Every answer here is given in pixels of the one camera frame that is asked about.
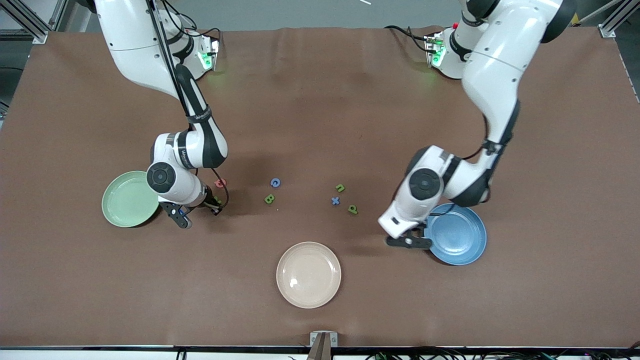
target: green plate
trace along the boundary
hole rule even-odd
[[[132,227],[156,212],[158,196],[147,184],[147,173],[130,171],[118,176],[102,196],[102,213],[110,223]]]

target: floor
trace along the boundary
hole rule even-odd
[[[30,0],[45,2],[48,0]],[[579,1],[578,15],[583,17],[609,0]],[[382,28],[386,25],[415,28],[438,24],[448,26],[460,17],[457,0],[172,0],[182,13],[190,15],[199,28],[218,27],[224,31],[271,30],[278,28]],[[95,15],[81,14],[80,8],[71,8],[66,17],[67,31],[99,32]],[[601,14],[585,26],[603,22],[615,9]],[[6,17],[0,14],[0,20]],[[0,22],[0,28],[10,28]],[[640,12],[636,12],[616,30],[616,41],[627,66],[631,80],[640,84]],[[0,68],[24,68],[31,50],[28,40],[4,40],[0,37]],[[21,71],[0,69],[0,127],[2,105],[10,106]]]

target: plate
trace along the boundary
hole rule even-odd
[[[102,196],[104,217],[119,227],[144,223],[158,205],[158,196],[147,184],[144,171],[130,171],[116,177]]]
[[[433,209],[444,213],[451,204]],[[468,265],[478,260],[486,247],[486,228],[480,217],[470,208],[454,206],[440,216],[427,217],[424,237],[431,239],[431,252],[451,265]]]
[[[303,309],[321,307],[340,287],[340,262],[328,247],[307,241],[285,251],[276,271],[282,296]]]

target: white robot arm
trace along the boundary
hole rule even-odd
[[[461,78],[482,111],[487,136],[478,160],[470,163],[437,147],[412,158],[394,200],[378,223],[387,244],[428,249],[431,242],[412,234],[441,197],[459,206],[488,200],[493,171],[512,137],[520,111],[518,84],[540,42],[557,37],[575,12],[573,0],[461,0],[462,21],[433,42],[432,66]]]
[[[147,182],[178,226],[197,206],[219,211],[211,189],[189,172],[216,168],[227,158],[227,142],[195,82],[213,68],[217,40],[184,29],[180,18],[154,0],[95,0],[109,51],[132,82],[177,98],[189,122],[180,133],[161,134],[152,148]]]

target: beige plate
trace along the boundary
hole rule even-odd
[[[311,241],[287,250],[276,271],[280,293],[288,302],[313,309],[329,302],[340,287],[342,271],[333,251]]]

